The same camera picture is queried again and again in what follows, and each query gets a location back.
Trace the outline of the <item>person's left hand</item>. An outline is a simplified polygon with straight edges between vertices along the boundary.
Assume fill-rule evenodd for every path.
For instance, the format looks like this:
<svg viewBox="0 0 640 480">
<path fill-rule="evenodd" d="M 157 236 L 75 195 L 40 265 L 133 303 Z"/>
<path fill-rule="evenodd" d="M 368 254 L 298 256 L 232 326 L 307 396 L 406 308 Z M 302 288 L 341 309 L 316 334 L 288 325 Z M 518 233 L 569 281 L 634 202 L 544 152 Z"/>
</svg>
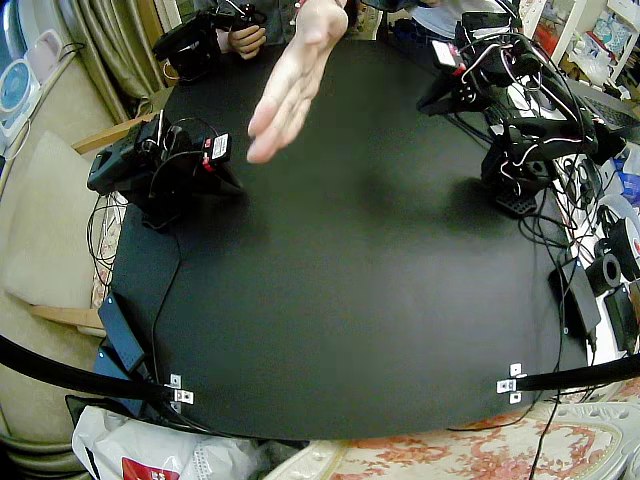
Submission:
<svg viewBox="0 0 640 480">
<path fill-rule="evenodd" d="M 249 122 L 247 161 L 265 163 L 300 133 L 332 50 L 348 26 L 344 1 L 305 1 Z"/>
</svg>

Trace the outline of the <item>person's right hand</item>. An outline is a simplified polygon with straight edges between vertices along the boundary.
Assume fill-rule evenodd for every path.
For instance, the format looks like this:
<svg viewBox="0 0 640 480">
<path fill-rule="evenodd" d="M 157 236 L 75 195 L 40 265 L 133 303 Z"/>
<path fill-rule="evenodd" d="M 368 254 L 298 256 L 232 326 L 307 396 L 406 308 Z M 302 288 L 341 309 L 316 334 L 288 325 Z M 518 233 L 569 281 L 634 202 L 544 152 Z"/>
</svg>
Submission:
<svg viewBox="0 0 640 480">
<path fill-rule="evenodd" d="M 228 35 L 230 49 L 244 60 L 254 58 L 265 42 L 266 30 L 258 25 L 231 31 Z"/>
</svg>

